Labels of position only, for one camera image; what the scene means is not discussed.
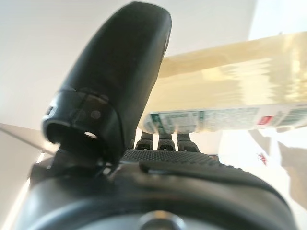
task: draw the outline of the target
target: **white surface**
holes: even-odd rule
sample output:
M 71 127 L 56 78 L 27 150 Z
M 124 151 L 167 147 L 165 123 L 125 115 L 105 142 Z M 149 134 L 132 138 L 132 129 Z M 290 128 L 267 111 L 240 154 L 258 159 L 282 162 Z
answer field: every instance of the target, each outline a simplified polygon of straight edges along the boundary
M 37 150 L 0 132 L 0 228 L 8 217 L 18 193 L 26 182 L 30 168 L 40 155 Z
M 98 27 L 128 0 L 0 1 L 0 123 L 40 129 Z M 166 55 L 248 39 L 256 0 L 151 0 L 170 11 Z

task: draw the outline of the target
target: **white wall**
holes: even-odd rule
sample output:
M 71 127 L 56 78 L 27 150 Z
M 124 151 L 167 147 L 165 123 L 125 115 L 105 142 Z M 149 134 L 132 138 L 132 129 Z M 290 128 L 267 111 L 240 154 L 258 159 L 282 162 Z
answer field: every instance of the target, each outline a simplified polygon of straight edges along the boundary
M 40 152 L 0 131 L 0 229 Z

